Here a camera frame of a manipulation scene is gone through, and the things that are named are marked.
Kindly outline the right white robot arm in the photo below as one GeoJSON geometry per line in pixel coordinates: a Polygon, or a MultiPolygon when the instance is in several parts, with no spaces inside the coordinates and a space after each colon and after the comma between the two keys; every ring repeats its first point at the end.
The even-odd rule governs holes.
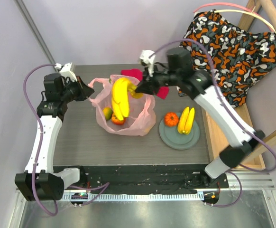
{"type": "Polygon", "coordinates": [[[211,161],[200,176],[201,184],[207,188],[217,183],[224,172],[237,167],[264,139],[262,130],[254,130],[236,113],[221,91],[213,85],[209,72],[194,70],[191,53],[182,47],[166,52],[168,67],[158,70],[155,53],[143,50],[140,63],[144,66],[143,79],[137,93],[156,95],[162,86],[177,86],[201,106],[223,131],[229,145],[211,161]]]}

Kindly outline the small yellow banana bunch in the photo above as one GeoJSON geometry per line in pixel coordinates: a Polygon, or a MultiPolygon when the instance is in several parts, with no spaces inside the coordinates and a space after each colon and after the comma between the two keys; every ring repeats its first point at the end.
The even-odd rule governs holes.
{"type": "Polygon", "coordinates": [[[186,107],[180,116],[177,131],[180,134],[189,134],[193,128],[194,117],[195,109],[186,107]]]}

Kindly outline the red cloth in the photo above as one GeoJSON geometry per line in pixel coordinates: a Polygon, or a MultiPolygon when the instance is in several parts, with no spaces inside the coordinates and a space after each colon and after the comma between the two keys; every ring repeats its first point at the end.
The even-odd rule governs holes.
{"type": "Polygon", "coordinates": [[[139,84],[137,85],[137,88],[135,90],[136,93],[140,92],[147,95],[156,95],[161,99],[166,99],[169,93],[168,87],[157,87],[157,85],[154,84],[154,82],[147,81],[143,77],[143,72],[141,72],[139,69],[123,69],[120,73],[123,76],[130,76],[139,80],[139,84]]]}

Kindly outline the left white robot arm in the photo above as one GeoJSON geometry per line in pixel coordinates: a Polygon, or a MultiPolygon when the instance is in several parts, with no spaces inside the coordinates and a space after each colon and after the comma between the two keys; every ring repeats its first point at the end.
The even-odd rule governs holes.
{"type": "Polygon", "coordinates": [[[54,172],[56,140],[62,127],[68,103],[84,101],[94,93],[73,72],[59,72],[44,77],[42,100],[37,107],[37,133],[29,162],[15,184],[26,200],[60,200],[65,189],[73,185],[81,190],[87,185],[83,166],[70,166],[54,172]]]}

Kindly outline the grey-green plate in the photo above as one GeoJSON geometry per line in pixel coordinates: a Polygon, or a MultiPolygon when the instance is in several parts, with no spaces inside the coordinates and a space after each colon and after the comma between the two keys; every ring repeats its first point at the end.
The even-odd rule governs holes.
{"type": "Polygon", "coordinates": [[[200,128],[194,120],[191,132],[189,134],[180,134],[176,126],[168,127],[165,125],[164,119],[162,119],[159,124],[159,135],[167,146],[176,150],[188,150],[198,143],[200,128]]]}

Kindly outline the orange fake persimmon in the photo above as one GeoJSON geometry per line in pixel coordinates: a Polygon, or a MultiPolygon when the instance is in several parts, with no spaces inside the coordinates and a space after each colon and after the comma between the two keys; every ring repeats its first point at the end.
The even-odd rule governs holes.
{"type": "Polygon", "coordinates": [[[126,119],[123,120],[119,120],[116,115],[113,113],[111,116],[111,121],[115,124],[115,125],[123,125],[126,121],[126,119]]]}

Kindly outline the patterned orange black fabric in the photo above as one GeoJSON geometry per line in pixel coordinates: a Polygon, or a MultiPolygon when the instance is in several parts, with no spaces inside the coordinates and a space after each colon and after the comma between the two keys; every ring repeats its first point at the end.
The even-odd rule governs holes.
{"type": "Polygon", "coordinates": [[[246,32],[213,9],[196,13],[184,38],[203,44],[232,107],[244,105],[248,90],[276,67],[276,33],[246,32]]]}

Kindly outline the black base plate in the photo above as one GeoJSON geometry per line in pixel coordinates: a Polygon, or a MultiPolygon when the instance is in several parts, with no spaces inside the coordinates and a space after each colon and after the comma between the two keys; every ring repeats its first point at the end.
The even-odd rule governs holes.
{"type": "Polygon", "coordinates": [[[198,189],[227,189],[225,174],[216,179],[206,176],[205,164],[93,165],[84,166],[78,187],[96,188],[109,183],[106,194],[191,194],[198,189]]]}

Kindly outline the yellow fake fruit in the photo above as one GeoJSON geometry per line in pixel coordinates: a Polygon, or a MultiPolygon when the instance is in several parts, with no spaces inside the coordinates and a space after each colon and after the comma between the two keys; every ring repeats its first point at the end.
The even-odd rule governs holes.
{"type": "Polygon", "coordinates": [[[149,131],[150,131],[151,129],[152,129],[152,127],[149,127],[149,128],[147,128],[147,129],[145,129],[145,130],[144,130],[144,133],[145,133],[145,134],[149,133],[149,131]]]}

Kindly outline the aluminium rail frame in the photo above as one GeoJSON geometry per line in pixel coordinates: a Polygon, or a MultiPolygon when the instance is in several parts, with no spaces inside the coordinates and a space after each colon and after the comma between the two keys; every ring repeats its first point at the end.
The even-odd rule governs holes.
{"type": "MultiPolygon", "coordinates": [[[[264,145],[264,133],[247,125],[227,103],[215,80],[211,59],[208,59],[210,72],[193,71],[188,50],[169,48],[169,44],[164,44],[162,49],[167,50],[169,64],[165,72],[155,70],[156,53],[144,50],[139,60],[145,67],[145,76],[140,83],[134,85],[128,78],[121,77],[112,85],[113,112],[120,120],[128,118],[130,96],[141,94],[151,97],[163,86],[179,87],[210,114],[228,139],[229,146],[205,168],[206,175],[216,179],[239,166],[258,145],[264,145]]],[[[55,69],[56,73],[44,78],[43,99],[32,111],[38,129],[31,159],[25,171],[15,177],[15,184],[22,195],[39,206],[47,200],[57,203],[65,189],[76,188],[83,181],[84,173],[80,167],[69,167],[54,173],[53,158],[68,103],[86,100],[94,92],[92,84],[84,84],[74,74],[71,64],[56,64],[55,69]]]]}

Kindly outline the large yellow banana bunch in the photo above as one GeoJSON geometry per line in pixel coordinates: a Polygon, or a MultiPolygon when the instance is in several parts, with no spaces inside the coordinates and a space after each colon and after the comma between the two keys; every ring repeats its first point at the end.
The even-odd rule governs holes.
{"type": "Polygon", "coordinates": [[[114,114],[119,120],[123,120],[129,117],[130,105],[129,105],[129,95],[135,99],[139,99],[143,96],[142,93],[136,93],[136,85],[126,77],[121,77],[112,87],[112,99],[111,105],[114,114]]]}

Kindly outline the pink plastic bag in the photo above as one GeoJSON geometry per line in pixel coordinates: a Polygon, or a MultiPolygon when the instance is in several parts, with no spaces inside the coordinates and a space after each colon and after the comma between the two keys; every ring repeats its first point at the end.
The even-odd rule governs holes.
{"type": "Polygon", "coordinates": [[[156,123],[155,98],[135,92],[139,80],[130,76],[111,75],[95,78],[88,86],[100,83],[103,89],[89,101],[96,109],[96,121],[112,134],[144,136],[156,123]]]}

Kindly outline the orange fake pumpkin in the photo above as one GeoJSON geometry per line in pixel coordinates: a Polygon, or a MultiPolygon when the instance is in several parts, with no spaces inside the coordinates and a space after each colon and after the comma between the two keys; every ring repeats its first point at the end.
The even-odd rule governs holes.
{"type": "Polygon", "coordinates": [[[164,123],[168,127],[177,126],[179,122],[178,115],[174,112],[169,112],[164,116],[164,123]]]}

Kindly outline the green orange fake mango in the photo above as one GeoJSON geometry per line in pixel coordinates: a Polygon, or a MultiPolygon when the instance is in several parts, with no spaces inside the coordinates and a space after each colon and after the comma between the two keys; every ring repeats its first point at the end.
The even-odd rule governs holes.
{"type": "Polygon", "coordinates": [[[113,114],[113,110],[109,107],[105,107],[103,110],[103,115],[106,121],[110,120],[113,114]]]}

